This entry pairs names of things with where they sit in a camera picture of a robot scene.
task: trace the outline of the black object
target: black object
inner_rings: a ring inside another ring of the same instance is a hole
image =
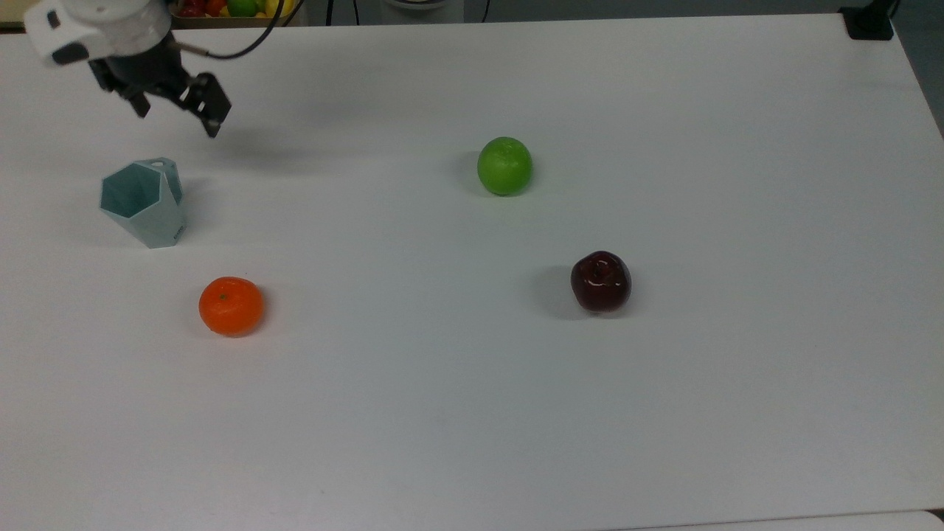
[[[59,21],[59,16],[56,14],[56,10],[53,9],[46,13],[46,22],[49,23],[49,27],[56,29],[59,26],[62,26],[62,23]]]
[[[891,41],[895,30],[888,12],[896,0],[874,0],[864,8],[841,8],[846,31],[857,41]]]
[[[199,118],[203,129],[214,138],[232,106],[213,74],[191,77],[184,70],[180,51],[170,45],[173,42],[174,35],[168,31],[146,52],[90,60],[89,66],[102,90],[118,93],[138,116],[144,118],[151,109],[144,94],[153,94]]]
[[[89,50],[82,43],[68,43],[62,48],[53,52],[53,61],[62,66],[71,62],[86,60],[89,58]]]

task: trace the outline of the white table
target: white table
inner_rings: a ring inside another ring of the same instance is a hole
[[[213,141],[0,50],[5,528],[944,505],[944,143],[897,41],[838,15],[280,30],[185,60],[234,103]],[[475,177],[499,135],[536,160],[520,197]],[[155,156],[191,226],[148,250],[96,206]],[[628,313],[572,300],[599,248]],[[197,316],[223,275],[269,300],[250,337]]]

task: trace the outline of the black cable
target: black cable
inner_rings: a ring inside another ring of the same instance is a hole
[[[285,0],[278,0],[278,7],[276,7],[276,14],[275,16],[272,17],[272,22],[269,23],[269,26],[265,27],[265,31],[263,31],[263,33],[259,36],[259,38],[256,39],[254,43],[247,46],[244,50],[236,52],[235,54],[228,54],[228,55],[223,55],[223,56],[216,55],[212,52],[207,52],[207,57],[216,59],[216,60],[238,59],[244,56],[245,54],[255,50],[260,44],[262,44],[262,41],[265,41],[265,38],[269,36],[269,33],[272,33],[272,28],[274,28],[276,24],[278,24],[278,17],[281,16],[282,6],[284,5],[285,5]]]
[[[289,16],[285,18],[285,22],[282,23],[282,27],[286,27],[292,19],[295,18],[295,14],[298,13],[298,10],[301,9],[301,5],[305,3],[305,0],[298,0],[298,3],[295,4],[295,8],[292,9],[292,12],[289,13]]]

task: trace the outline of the orange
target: orange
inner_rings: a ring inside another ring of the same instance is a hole
[[[200,295],[200,318],[217,334],[237,336],[252,332],[262,319],[265,303],[254,283],[221,277]]]

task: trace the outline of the light blue cup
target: light blue cup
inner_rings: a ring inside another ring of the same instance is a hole
[[[183,190],[170,159],[135,161],[102,179],[99,208],[149,248],[177,243],[187,222]]]

